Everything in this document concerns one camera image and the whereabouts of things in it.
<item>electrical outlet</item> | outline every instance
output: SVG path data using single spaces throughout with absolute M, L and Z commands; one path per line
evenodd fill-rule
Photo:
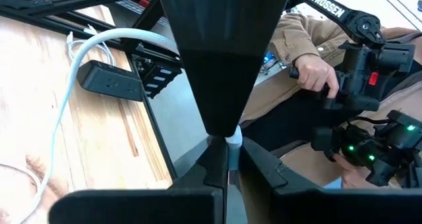
M 142 82 L 131 71 L 91 60 L 78 69 L 76 76 L 85 90 L 117 98 L 142 101 Z

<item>jacket sleeve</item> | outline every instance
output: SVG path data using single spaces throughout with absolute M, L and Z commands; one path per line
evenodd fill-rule
M 331 20 L 321 20 L 297 13 L 285 14 L 279 21 L 270 41 L 269 50 L 277 58 L 290 64 L 301 55 L 318 55 L 318 46 L 343 30 Z

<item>red button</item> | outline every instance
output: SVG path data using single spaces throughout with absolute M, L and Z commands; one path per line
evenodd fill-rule
M 371 76 L 369 77 L 369 85 L 375 86 L 378 80 L 378 72 L 371 73 Z

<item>robotic arm link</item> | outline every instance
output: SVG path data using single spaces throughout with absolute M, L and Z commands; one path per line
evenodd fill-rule
M 411 48 L 388 45 L 380 33 L 379 20 L 347 9 L 334 0 L 161 0 L 177 42 L 205 129 L 213 139 L 193 167 L 166 190 L 87 190 L 68 194 L 51 208 L 51 224 L 67 223 L 225 223 L 230 149 L 240 147 L 239 183 L 248 223 L 407 223 L 421 220 L 422 193 L 405 190 L 325 190 L 286 167 L 277 157 L 248 138 L 233 137 L 239 119 L 260 70 L 263 55 L 285 6 L 306 2 L 337 22 L 351 36 L 346 44 L 349 63 L 339 72 L 344 76 L 339 109 L 362 100 L 368 73 L 384 70 L 407 72 L 413 57 Z M 397 61 L 391 55 L 403 53 Z M 329 130 L 324 138 L 337 143 L 316 149 L 345 151 L 358 134 L 368 147 L 353 140 L 356 154 L 347 157 L 368 168 L 382 167 L 390 176 L 404 165 L 412 165 L 412 152 L 420 150 L 420 134 L 404 131 L 409 125 L 422 128 L 402 114 L 393 113 L 375 135 L 358 128 Z M 377 161 L 361 158 L 374 152 Z M 399 161 L 390 159 L 401 154 Z M 422 162 L 414 160 L 414 171 Z M 383 181 L 375 169 L 374 178 Z

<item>human hand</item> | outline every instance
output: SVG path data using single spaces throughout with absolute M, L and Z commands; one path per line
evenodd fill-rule
M 320 92 L 327 83 L 330 90 L 327 98 L 335 98 L 338 92 L 336 71 L 319 56 L 304 54 L 295 61 L 295 67 L 299 71 L 297 82 L 306 90 Z
M 365 179 L 371 172 L 366 167 L 356 167 L 340 154 L 334 154 L 333 159 L 343 168 L 342 188 L 391 188 L 389 186 L 378 187 L 366 181 Z

